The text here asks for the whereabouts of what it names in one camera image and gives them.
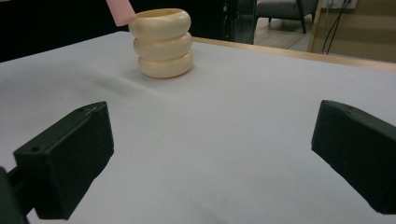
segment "black cable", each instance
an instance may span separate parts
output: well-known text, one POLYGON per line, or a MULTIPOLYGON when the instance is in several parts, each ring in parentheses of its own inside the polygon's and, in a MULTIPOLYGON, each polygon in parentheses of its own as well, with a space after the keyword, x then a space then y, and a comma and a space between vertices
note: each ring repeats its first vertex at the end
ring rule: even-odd
POLYGON ((348 4, 349 4, 349 0, 346 0, 345 3, 343 4, 343 6, 341 7, 341 10, 340 10, 340 13, 338 14, 337 19, 332 24, 332 28, 330 28, 329 33, 327 33, 326 39, 325 39, 325 41, 323 43, 322 54, 324 54, 324 49, 326 48, 327 40, 329 39, 330 34, 332 33, 332 29, 335 26, 334 32, 332 33, 332 40, 331 40, 331 42, 329 44, 329 47, 327 48, 327 52, 326 52, 326 54, 329 54, 330 47, 332 46, 332 41, 334 40, 334 36, 335 36, 336 31, 337 31, 338 24, 339 24, 339 22, 341 20, 341 15, 343 14, 344 10, 347 8, 348 4))

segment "table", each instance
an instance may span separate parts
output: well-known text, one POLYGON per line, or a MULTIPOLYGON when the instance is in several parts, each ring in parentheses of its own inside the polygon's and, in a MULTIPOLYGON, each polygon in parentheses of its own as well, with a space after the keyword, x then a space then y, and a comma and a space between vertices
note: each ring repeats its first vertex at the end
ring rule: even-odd
POLYGON ((132 43, 120 32, 0 63, 0 164, 8 171, 12 152, 51 124, 108 103, 115 154, 67 223, 395 223, 310 146, 324 99, 395 125, 392 64, 327 63, 195 38, 190 72, 152 79, 140 73, 132 43))

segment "cream-colored ring toy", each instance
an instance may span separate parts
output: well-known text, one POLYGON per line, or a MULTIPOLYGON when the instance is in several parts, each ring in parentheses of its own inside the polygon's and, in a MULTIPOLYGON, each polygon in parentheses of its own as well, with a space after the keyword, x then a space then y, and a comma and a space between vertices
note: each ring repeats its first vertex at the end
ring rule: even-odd
POLYGON ((134 51, 142 58, 148 60, 167 60, 180 57, 189 52, 192 44, 190 33, 183 36, 165 40, 134 40, 134 51))
POLYGON ((139 57, 138 63, 143 74, 148 77, 176 77, 190 70, 193 64, 193 55, 189 51, 181 57, 164 61, 151 61, 139 57))
POLYGON ((190 15, 179 8, 162 8, 136 14, 128 27, 136 38, 170 39, 186 34, 191 26, 190 15))

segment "gray chair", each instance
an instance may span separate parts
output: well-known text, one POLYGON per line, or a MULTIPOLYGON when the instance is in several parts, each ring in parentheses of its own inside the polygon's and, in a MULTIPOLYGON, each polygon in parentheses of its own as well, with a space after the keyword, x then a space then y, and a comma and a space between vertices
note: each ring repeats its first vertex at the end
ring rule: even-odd
POLYGON ((283 20, 301 21, 303 33, 306 33, 304 17, 311 14, 315 19, 315 12, 318 7, 318 0, 257 0, 254 12, 254 30, 257 20, 261 17, 283 20))

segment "wooden table edge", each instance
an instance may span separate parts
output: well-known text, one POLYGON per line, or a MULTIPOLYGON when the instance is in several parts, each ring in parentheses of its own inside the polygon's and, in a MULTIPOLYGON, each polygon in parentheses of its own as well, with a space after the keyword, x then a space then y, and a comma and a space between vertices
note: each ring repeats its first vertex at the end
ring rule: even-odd
POLYGON ((325 63, 338 63, 343 65, 396 72, 396 63, 385 63, 385 62, 369 61, 364 59, 348 58, 342 56, 323 55, 323 54, 295 51, 289 49, 275 49, 275 48, 268 48, 263 46, 234 43, 229 41, 207 39, 201 37, 193 37, 192 40, 193 42, 197 42, 197 43, 212 44, 212 45, 225 46, 225 47, 231 47, 237 49, 254 50, 259 52, 265 52, 265 53, 271 53, 276 55, 301 58, 301 59, 307 59, 307 60, 313 60, 313 61, 319 61, 325 63))

